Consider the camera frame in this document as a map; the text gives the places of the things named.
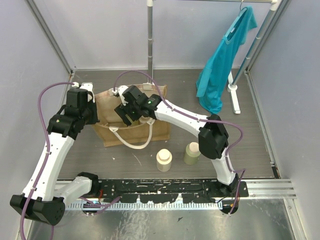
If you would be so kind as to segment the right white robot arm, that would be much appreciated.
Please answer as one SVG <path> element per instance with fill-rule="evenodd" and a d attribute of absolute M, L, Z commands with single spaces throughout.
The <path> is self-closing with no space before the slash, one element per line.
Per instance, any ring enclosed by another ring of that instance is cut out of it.
<path fill-rule="evenodd" d="M 167 101 L 161 93 L 147 96 L 135 85 L 115 87 L 112 93 L 120 99 L 120 105 L 114 110 L 126 126 L 142 117 L 151 118 L 175 125 L 197 137 L 200 153 L 211 160 L 216 171 L 220 193 L 231 197 L 239 192 L 242 176 L 233 169 L 229 159 L 231 145 L 226 121 L 216 114 L 205 116 L 187 111 Z"/>

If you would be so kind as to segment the tan canvas tote bag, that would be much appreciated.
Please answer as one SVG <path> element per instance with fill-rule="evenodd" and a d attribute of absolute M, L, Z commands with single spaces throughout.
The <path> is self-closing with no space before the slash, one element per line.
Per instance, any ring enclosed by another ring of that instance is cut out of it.
<path fill-rule="evenodd" d="M 115 112 L 121 99 L 113 95 L 112 89 L 96 94 L 95 102 L 99 122 L 92 127 L 105 147 L 126 145 L 132 149 L 143 149 L 149 142 L 170 139 L 171 125 L 165 121 L 126 126 Z"/>

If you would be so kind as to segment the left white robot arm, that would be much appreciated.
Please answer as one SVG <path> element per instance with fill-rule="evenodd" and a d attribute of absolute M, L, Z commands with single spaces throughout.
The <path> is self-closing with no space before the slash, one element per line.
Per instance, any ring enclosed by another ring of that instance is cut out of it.
<path fill-rule="evenodd" d="M 49 120 L 48 138 L 36 169 L 21 194 L 14 194 L 10 206 L 19 214 L 26 206 L 24 218 L 57 225 L 65 209 L 86 195 L 95 198 L 100 193 L 99 178 L 88 172 L 79 173 L 75 179 L 55 190 L 63 162 L 77 135 L 86 125 L 98 123 L 98 113 L 93 84 L 83 83 L 67 91 L 66 104 Z"/>

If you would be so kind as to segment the olive green bottle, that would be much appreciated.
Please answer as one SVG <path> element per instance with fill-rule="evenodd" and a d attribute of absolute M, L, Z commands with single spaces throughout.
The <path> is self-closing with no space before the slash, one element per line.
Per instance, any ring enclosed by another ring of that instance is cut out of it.
<path fill-rule="evenodd" d="M 198 162 L 201 152 L 197 142 L 189 143 L 185 148 L 183 161 L 187 165 L 194 165 Z"/>

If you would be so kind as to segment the cream labelled tall bottle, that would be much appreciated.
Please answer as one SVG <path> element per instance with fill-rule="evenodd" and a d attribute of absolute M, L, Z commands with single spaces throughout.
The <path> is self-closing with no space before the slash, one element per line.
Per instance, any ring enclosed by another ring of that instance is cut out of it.
<path fill-rule="evenodd" d="M 140 119 L 139 119 L 139 123 L 140 124 L 145 124 L 145 123 L 147 123 L 148 121 L 150 121 L 151 120 L 151 118 L 150 117 L 141 117 Z"/>

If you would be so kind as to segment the green bottle white cap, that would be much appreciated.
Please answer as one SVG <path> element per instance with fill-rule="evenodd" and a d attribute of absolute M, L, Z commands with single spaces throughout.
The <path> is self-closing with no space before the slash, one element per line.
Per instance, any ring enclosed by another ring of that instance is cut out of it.
<path fill-rule="evenodd" d="M 140 124 L 140 121 L 139 121 L 139 120 L 136 120 L 136 121 L 132 122 L 132 125 L 133 125 L 133 126 L 138 126 L 139 124 Z"/>

